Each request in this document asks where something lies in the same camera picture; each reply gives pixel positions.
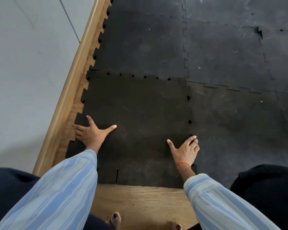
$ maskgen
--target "hand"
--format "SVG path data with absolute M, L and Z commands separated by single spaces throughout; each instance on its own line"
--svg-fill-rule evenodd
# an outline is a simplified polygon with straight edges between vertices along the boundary
M 197 144 L 198 140 L 196 139 L 195 135 L 187 139 L 179 149 L 176 149 L 173 142 L 169 139 L 167 140 L 167 143 L 171 149 L 175 164 L 179 161 L 185 161 L 191 165 L 196 158 L 197 152 L 200 150 L 200 147 Z
M 75 129 L 76 138 L 85 144 L 86 149 L 91 149 L 97 154 L 106 136 L 117 126 L 113 125 L 105 130 L 100 130 L 90 116 L 87 115 L 87 119 L 90 124 L 89 127 L 76 124 L 72 126 Z

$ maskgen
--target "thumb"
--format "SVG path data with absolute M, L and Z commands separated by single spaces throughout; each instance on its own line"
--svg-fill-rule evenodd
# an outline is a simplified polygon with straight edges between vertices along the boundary
M 175 146 L 174 146 L 174 144 L 173 144 L 173 142 L 172 142 L 171 140 L 168 139 L 168 140 L 167 140 L 167 144 L 169 145 L 169 148 L 171 149 L 171 151 L 174 150 L 174 149 L 176 149 Z
M 107 132 L 107 134 L 109 134 L 111 131 L 113 131 L 115 128 L 117 128 L 116 125 L 112 125 L 111 127 L 108 127 L 105 131 Z

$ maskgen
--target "wooden floor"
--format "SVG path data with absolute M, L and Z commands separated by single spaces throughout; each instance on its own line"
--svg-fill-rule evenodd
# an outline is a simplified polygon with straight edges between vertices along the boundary
M 94 65 L 92 55 L 95 48 L 99 48 L 98 36 L 99 32 L 104 31 L 102 24 L 103 19 L 107 18 L 109 4 L 110 0 L 107 0 L 53 166 L 65 159 L 69 140 L 75 139 L 72 124 L 77 112 L 82 112 L 83 109 L 80 98 L 82 90 L 88 88 L 86 71 L 90 65 Z M 122 229 L 169 229 L 170 221 L 180 223 L 183 229 L 187 229 L 197 223 L 191 204 L 182 189 L 98 184 L 91 213 L 108 220 L 115 211 L 122 217 Z

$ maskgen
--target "blue and white striped sleeve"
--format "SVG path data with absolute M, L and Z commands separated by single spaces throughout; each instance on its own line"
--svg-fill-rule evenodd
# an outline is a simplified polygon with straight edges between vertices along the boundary
M 259 210 L 206 174 L 184 183 L 202 229 L 279 229 Z
M 83 229 L 97 185 L 92 150 L 50 169 L 0 221 L 0 229 Z

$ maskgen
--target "mat hole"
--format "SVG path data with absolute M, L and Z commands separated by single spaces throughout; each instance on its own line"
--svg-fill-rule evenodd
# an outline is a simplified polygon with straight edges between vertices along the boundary
M 117 184 L 117 176 L 119 175 L 119 170 L 116 170 L 116 178 L 115 178 L 115 184 Z

